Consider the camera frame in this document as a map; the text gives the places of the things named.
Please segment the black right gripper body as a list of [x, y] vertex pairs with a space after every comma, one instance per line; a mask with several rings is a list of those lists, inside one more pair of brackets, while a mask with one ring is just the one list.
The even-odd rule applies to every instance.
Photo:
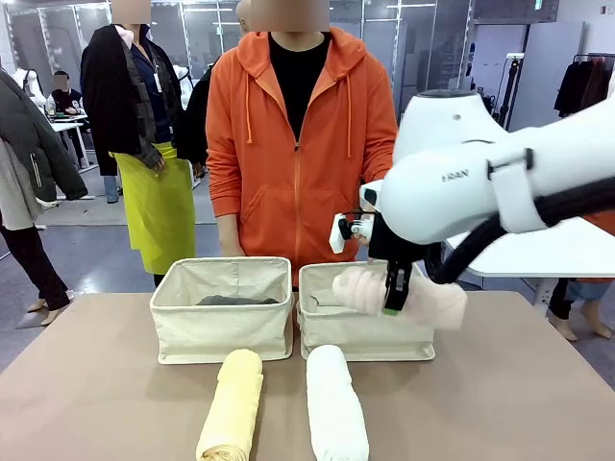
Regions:
[[391, 230], [382, 215], [374, 215], [373, 228], [368, 246], [368, 256], [388, 262], [415, 262], [426, 255], [424, 245], [404, 240]]

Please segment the person's right hand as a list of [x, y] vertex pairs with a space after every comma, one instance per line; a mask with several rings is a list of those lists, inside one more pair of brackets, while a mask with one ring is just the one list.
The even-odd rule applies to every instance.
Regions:
[[218, 217], [217, 229], [222, 256], [245, 256], [239, 241], [237, 217], [235, 214]]

